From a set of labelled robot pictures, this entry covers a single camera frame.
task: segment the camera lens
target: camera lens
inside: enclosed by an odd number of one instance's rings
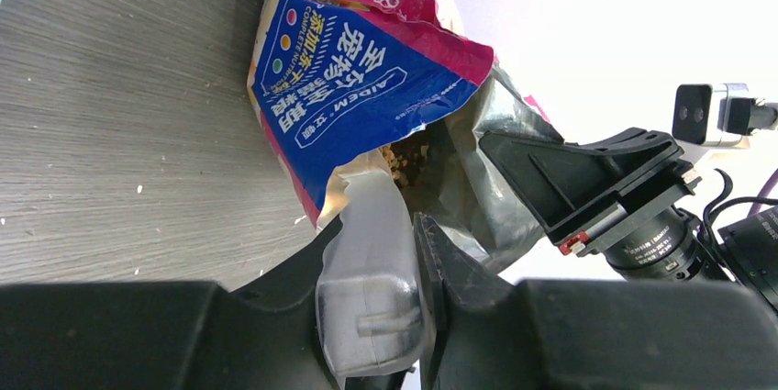
[[[672,206],[613,245],[605,256],[628,279],[728,279],[696,239],[687,217]]]

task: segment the crumpled foil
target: crumpled foil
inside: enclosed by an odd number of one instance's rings
[[[402,189],[409,213],[432,216],[455,245],[488,270],[503,271],[544,233],[478,140],[486,131],[559,143],[561,135],[522,98],[498,64],[465,106],[427,129],[431,140],[424,172],[414,186]],[[350,175],[376,170],[390,173],[378,150],[338,167],[329,179],[317,228],[348,204]]]

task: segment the gray wood grain surface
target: gray wood grain surface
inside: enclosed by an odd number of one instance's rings
[[[246,96],[261,1],[4,0],[0,282],[234,288],[311,239]]]

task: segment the red clip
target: red clip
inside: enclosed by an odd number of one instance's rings
[[[570,255],[570,253],[572,252],[572,245],[576,243],[582,243],[585,245],[588,242],[589,242],[589,235],[586,234],[586,231],[579,231],[577,234],[570,237],[569,239],[567,239],[567,241],[565,241],[562,245],[560,245],[559,248],[560,248],[561,255]]]

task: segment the colored circle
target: colored circle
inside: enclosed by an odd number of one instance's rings
[[[281,49],[289,50],[292,47],[292,39],[288,35],[281,36]]]

